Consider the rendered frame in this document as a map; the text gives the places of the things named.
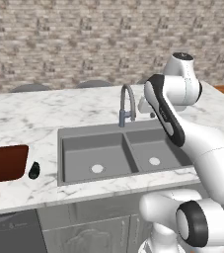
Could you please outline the dark green avocado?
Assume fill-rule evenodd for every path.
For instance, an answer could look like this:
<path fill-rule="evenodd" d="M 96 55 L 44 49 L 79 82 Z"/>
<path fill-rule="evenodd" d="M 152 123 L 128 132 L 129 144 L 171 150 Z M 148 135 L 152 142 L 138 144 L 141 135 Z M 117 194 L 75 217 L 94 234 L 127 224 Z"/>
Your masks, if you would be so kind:
<path fill-rule="evenodd" d="M 37 162 L 34 162 L 29 172 L 29 178 L 34 180 L 39 176 L 39 173 L 40 173 L 39 164 Z"/>

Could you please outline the dark grey dishwasher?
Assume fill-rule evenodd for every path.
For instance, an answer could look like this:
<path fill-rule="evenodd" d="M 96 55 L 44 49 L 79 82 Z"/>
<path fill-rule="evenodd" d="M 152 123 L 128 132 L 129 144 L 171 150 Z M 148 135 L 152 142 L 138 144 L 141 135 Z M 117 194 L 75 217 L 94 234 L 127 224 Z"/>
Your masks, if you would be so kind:
<path fill-rule="evenodd" d="M 0 253 L 47 253 L 36 210 L 0 214 Z"/>

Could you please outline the grey curved sink faucet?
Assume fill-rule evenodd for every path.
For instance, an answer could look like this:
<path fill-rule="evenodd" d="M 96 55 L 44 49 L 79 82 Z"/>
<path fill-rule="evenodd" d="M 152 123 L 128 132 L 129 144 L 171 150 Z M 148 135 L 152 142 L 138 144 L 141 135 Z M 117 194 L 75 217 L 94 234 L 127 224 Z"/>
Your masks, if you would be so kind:
<path fill-rule="evenodd" d="M 129 103 L 130 103 L 130 110 L 127 111 L 125 109 L 125 93 L 128 93 L 129 96 Z M 133 95 L 133 91 L 131 87 L 127 84 L 124 84 L 121 87 L 120 91 L 120 108 L 119 108 L 119 121 L 118 121 L 118 126 L 119 127 L 124 127 L 125 125 L 125 120 L 127 118 L 130 118 L 132 122 L 135 121 L 136 119 L 136 108 L 135 108 L 135 99 Z"/>

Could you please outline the narrow pale grey cupboard door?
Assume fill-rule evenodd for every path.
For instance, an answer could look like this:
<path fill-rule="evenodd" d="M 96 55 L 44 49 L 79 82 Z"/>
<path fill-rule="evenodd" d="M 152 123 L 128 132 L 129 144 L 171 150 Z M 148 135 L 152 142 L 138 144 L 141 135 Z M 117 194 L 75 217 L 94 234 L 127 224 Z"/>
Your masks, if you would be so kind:
<path fill-rule="evenodd" d="M 127 253 L 138 253 L 141 244 L 150 236 L 152 223 L 145 221 L 139 214 L 130 217 Z"/>

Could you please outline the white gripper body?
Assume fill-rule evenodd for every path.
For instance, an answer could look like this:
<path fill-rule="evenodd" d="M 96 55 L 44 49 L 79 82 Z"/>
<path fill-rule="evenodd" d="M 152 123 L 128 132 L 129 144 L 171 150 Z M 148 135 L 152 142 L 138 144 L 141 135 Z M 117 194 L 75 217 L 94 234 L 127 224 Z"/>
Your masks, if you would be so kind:
<path fill-rule="evenodd" d="M 138 111 L 141 114 L 151 114 L 154 113 L 153 108 L 149 105 L 144 97 L 141 97 L 138 103 Z"/>

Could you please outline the grey double sink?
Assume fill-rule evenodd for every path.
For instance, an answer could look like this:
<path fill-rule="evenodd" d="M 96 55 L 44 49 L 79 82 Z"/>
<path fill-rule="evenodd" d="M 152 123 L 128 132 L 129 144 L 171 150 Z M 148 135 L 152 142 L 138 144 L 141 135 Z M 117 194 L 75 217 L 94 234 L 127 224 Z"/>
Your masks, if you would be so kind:
<path fill-rule="evenodd" d="M 183 169 L 192 165 L 155 121 L 61 128 L 57 133 L 60 186 Z"/>

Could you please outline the wide pale grey cupboard door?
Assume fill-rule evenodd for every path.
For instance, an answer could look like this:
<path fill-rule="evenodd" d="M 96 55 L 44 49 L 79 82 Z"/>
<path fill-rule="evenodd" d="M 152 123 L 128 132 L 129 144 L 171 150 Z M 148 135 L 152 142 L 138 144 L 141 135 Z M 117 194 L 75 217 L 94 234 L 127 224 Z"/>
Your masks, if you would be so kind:
<path fill-rule="evenodd" d="M 123 246 L 121 222 L 126 223 Z M 129 216 L 45 230 L 47 253 L 126 253 Z"/>

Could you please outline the dark red-brown tray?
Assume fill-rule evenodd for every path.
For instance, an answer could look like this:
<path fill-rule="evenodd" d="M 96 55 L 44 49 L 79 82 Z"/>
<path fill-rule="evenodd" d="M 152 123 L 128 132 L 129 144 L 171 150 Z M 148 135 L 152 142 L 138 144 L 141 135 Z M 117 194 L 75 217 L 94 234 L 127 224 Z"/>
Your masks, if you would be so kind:
<path fill-rule="evenodd" d="M 27 145 L 0 147 L 0 182 L 20 179 L 26 169 L 29 153 Z"/>

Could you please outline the pale grey cupboard panel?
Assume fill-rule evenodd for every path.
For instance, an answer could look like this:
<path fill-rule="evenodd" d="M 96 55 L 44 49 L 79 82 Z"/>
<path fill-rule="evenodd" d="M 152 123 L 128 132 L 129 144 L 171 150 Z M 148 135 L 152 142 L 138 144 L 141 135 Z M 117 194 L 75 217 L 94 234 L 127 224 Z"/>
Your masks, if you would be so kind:
<path fill-rule="evenodd" d="M 104 220 L 138 213 L 141 193 L 45 207 L 37 210 L 41 228 L 49 230 L 68 225 Z"/>

